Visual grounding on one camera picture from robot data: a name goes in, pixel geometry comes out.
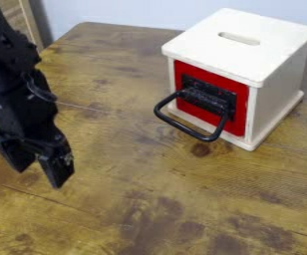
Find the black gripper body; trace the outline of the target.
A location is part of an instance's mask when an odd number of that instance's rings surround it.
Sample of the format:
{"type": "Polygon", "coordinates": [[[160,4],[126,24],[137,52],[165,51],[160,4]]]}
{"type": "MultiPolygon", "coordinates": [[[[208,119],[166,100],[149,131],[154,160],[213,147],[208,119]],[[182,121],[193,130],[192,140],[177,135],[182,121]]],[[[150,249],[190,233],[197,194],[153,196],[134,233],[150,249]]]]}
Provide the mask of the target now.
{"type": "Polygon", "coordinates": [[[54,100],[29,89],[0,92],[0,133],[21,140],[37,156],[71,152],[69,141],[55,126],[54,100]]]}

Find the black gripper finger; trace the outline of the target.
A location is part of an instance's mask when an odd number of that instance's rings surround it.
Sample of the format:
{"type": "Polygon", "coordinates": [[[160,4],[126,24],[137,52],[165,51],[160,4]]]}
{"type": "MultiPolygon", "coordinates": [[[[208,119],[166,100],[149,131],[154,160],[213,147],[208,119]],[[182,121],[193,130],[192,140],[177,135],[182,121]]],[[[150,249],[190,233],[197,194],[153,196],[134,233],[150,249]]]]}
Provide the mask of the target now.
{"type": "Polygon", "coordinates": [[[67,152],[51,156],[41,155],[38,161],[53,187],[59,189],[75,172],[73,154],[67,152]]]}
{"type": "Polygon", "coordinates": [[[0,133],[0,155],[10,166],[23,172],[35,161],[35,154],[30,152],[19,139],[0,133]]]}

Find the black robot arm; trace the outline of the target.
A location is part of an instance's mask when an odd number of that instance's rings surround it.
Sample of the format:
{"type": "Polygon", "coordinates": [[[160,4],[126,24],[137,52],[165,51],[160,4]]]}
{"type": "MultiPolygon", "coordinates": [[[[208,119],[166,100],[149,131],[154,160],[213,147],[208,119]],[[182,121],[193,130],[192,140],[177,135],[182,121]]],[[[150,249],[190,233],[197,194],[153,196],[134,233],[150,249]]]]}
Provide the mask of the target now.
{"type": "Polygon", "coordinates": [[[13,29],[0,10],[0,154],[19,172],[39,163],[59,188],[75,172],[74,157],[55,126],[57,96],[39,62],[37,45],[13,29]]]}

